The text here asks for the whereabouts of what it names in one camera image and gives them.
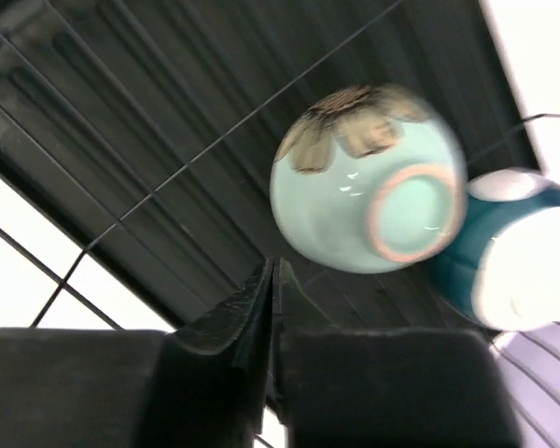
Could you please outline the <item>pale green ceramic bowl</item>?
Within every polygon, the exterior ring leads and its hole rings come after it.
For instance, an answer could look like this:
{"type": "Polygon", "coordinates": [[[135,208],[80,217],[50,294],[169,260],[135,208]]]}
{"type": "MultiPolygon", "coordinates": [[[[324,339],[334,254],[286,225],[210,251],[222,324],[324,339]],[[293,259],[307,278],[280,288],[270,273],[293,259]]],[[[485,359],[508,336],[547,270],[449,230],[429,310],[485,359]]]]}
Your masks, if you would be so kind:
{"type": "Polygon", "coordinates": [[[275,223],[304,257],[349,273],[428,259],[458,234],[466,163],[438,112],[395,84],[354,86],[309,107],[273,161],[275,223]]]}

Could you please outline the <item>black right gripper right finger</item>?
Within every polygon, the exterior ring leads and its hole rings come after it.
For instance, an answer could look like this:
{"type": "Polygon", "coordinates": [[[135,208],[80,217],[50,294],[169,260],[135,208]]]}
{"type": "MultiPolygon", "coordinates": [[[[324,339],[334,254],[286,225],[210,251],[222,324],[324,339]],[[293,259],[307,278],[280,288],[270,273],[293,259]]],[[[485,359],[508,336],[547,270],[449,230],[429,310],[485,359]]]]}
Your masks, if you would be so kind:
{"type": "Polygon", "coordinates": [[[273,376],[291,447],[519,447],[486,343],[471,330],[338,329],[285,260],[273,269],[273,376]]]}

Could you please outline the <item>teal and white bowl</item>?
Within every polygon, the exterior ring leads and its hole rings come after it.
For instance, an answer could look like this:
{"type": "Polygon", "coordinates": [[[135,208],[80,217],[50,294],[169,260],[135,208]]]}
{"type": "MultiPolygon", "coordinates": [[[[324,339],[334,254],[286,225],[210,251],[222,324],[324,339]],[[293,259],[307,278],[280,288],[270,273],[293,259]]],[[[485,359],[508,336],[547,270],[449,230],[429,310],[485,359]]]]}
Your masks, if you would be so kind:
{"type": "Polygon", "coordinates": [[[504,169],[471,180],[467,192],[460,233],[429,263],[439,292],[494,330],[560,321],[560,185],[504,169]]]}

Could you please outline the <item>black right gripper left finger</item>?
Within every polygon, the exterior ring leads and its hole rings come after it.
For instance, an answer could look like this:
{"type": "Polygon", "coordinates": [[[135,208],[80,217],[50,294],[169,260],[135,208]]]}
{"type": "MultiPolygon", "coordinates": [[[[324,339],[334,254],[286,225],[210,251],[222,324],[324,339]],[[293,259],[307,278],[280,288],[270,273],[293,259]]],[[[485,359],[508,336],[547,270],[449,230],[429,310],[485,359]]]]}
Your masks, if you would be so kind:
{"type": "Polygon", "coordinates": [[[0,447],[249,447],[273,262],[173,333],[0,328],[0,447]]]}

